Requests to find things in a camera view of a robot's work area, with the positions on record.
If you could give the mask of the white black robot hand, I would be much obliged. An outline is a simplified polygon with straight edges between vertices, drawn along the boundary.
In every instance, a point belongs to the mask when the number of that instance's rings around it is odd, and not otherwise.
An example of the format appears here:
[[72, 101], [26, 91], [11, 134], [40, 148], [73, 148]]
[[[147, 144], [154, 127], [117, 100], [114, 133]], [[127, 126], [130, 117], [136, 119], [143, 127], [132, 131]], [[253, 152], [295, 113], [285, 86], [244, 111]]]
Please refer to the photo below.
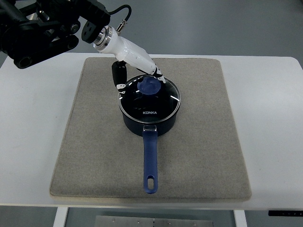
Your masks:
[[112, 66], [112, 72], [114, 85], [120, 95], [124, 96], [126, 93], [126, 64], [153, 76], [158, 80], [157, 85], [166, 84], [162, 72], [149, 54], [143, 48], [121, 37], [111, 26], [106, 26], [101, 30], [93, 46], [100, 53], [115, 56], [117, 61]]

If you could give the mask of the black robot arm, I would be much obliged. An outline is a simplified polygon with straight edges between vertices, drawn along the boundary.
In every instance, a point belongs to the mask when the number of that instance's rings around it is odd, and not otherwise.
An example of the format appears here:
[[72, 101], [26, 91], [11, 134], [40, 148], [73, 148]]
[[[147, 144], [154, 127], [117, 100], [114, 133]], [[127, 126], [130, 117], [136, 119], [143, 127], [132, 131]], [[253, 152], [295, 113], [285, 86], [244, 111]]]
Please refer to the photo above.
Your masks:
[[75, 48], [79, 18], [87, 20], [82, 39], [92, 43], [110, 22], [97, 0], [37, 0], [21, 9], [14, 0], [0, 2], [0, 50], [24, 69]]

